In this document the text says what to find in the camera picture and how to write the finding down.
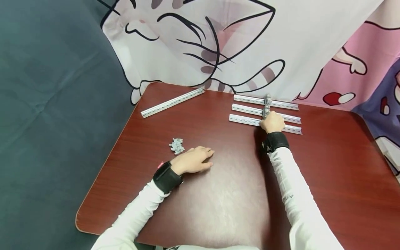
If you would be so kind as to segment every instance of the hand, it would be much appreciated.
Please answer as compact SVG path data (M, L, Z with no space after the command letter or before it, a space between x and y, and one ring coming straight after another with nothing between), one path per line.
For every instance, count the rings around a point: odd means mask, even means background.
M211 148L198 146L191 148L187 152L178 155L171 160L171 169L177 174L196 173L201 170L211 168L212 162L203 163L207 158L214 154Z
M285 127L285 121L280 114L271 111L264 120L261 120L260 126L267 134L282 132L282 129Z

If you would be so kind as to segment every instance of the printed fabric backdrop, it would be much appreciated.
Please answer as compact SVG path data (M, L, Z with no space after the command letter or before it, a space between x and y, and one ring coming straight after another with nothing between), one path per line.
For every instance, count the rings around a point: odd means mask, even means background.
M101 27L150 82L353 111L400 181L400 0L119 0Z

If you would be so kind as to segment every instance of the right hand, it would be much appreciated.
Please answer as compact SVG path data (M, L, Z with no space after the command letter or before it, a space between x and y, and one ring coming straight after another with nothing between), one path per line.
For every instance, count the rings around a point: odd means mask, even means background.
M271 111L264 120L261 120L260 126L267 134L282 132L282 129L285 127L285 121L280 114Z

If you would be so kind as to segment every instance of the dark gray fabric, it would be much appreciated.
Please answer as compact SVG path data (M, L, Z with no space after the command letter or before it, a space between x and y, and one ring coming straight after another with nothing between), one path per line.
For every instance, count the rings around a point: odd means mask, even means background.
M95 0L3 1L0 249L90 249L75 215L133 106Z

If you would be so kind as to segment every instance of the cat eye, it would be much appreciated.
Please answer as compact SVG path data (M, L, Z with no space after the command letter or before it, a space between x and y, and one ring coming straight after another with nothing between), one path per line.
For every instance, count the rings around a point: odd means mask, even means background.
M134 9L136 9L136 0L130 0Z
M165 13L162 14L158 19L157 22L161 21L163 18L166 18L167 16L173 17L177 20L179 20L181 23L183 23L186 27L188 27L194 34L196 34L196 36L199 38L200 43L202 43L200 34L197 32L197 30L195 28L197 28L199 31L202 32L204 38L206 38L206 35L204 34L203 30L197 26L196 24L192 23L191 21L187 20L186 18L184 18L183 16L180 16L176 13Z

